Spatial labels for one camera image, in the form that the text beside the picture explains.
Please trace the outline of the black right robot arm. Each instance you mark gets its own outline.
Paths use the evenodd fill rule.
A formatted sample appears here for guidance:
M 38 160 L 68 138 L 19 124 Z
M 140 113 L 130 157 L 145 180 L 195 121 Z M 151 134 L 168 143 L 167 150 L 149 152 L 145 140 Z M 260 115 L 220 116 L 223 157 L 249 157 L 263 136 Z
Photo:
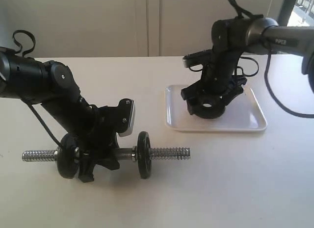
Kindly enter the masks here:
M 313 27 L 280 26 L 272 18 L 239 18 L 218 20 L 211 29 L 212 48 L 183 57 L 184 66 L 191 71 L 201 65 L 200 79 L 181 90 L 190 115 L 215 119 L 244 91 L 248 74 L 238 74 L 238 61 L 244 53 L 267 55 L 264 72 L 266 88 L 272 99 L 285 112 L 300 118 L 313 114 L 294 112 L 274 95 L 268 79 L 271 55 L 285 52 L 301 56 L 301 72 L 314 86 L 314 29 Z

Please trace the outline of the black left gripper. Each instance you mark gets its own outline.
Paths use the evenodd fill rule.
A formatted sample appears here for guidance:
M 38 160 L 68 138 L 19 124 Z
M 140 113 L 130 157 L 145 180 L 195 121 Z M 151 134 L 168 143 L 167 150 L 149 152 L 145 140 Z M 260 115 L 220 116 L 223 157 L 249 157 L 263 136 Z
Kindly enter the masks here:
M 119 148 L 117 142 L 117 116 L 119 114 L 116 106 L 90 105 L 93 119 L 91 127 L 78 137 L 82 151 L 96 160 L 96 164 L 111 171 L 120 169 L 120 164 L 114 151 Z M 83 183 L 93 182 L 93 171 L 95 162 L 90 157 L 83 157 L 79 163 L 78 178 Z

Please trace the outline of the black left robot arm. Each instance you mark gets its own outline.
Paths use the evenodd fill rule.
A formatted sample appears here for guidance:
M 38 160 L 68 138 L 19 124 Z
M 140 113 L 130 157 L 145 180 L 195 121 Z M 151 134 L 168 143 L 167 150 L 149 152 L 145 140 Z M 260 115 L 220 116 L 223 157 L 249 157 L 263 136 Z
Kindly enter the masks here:
M 128 129 L 122 123 L 127 108 L 122 102 L 102 107 L 89 104 L 65 64 L 20 57 L 2 48 L 0 96 L 19 99 L 31 111 L 41 105 L 66 130 L 55 151 L 27 151 L 24 161 L 55 161 L 63 178 L 78 176 L 82 182 L 94 180 L 97 165 L 112 171 L 120 168 L 114 151 L 119 147 L 117 135 Z

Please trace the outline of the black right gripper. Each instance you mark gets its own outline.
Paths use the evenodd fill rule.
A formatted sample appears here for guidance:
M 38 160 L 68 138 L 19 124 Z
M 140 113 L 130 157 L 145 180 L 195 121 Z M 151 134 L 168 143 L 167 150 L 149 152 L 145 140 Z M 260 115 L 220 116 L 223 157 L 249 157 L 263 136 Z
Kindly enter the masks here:
M 243 49 L 211 50 L 210 62 L 202 65 L 200 80 L 181 90 L 190 115 L 204 114 L 202 95 L 222 96 L 222 103 L 227 106 L 243 93 L 243 86 L 247 82 L 244 75 L 236 73 Z

